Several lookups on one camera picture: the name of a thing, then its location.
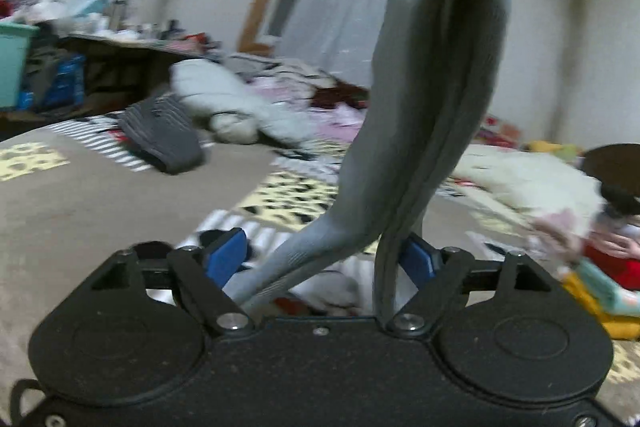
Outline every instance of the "screw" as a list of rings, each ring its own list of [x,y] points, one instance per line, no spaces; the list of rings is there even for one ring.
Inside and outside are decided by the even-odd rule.
[[[596,427],[598,421],[593,416],[580,416],[575,421],[575,427]]]
[[[396,315],[394,318],[394,326],[396,330],[400,331],[416,331],[424,326],[424,318],[411,313],[403,313]]]
[[[223,330],[238,331],[249,325],[249,317],[241,313],[225,313],[216,322]]]
[[[50,414],[44,420],[45,427],[66,427],[65,419],[57,414]]]

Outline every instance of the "black and white striped patch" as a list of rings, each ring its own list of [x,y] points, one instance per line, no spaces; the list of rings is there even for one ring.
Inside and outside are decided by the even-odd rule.
[[[152,169],[152,165],[133,156],[121,142],[108,133],[118,128],[117,115],[120,113],[122,111],[110,113],[109,116],[89,116],[82,120],[67,120],[47,125],[46,129],[73,138],[87,149],[98,152],[133,172]],[[200,145],[203,148],[209,148],[212,147],[213,142],[204,140]]]

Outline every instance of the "dark gray folded garment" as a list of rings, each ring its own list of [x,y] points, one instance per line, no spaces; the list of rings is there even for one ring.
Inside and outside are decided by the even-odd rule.
[[[198,133],[173,94],[131,105],[120,119],[120,128],[129,138],[131,151],[159,171],[179,174],[204,161]]]

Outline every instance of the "mint green cloth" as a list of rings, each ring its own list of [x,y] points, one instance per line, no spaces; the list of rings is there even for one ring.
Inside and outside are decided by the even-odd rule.
[[[640,317],[640,292],[625,290],[588,259],[582,259],[575,272],[608,314]]]

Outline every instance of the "teal plastic bin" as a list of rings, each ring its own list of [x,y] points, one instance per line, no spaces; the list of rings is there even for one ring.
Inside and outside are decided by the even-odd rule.
[[[14,108],[35,26],[0,22],[0,109]]]

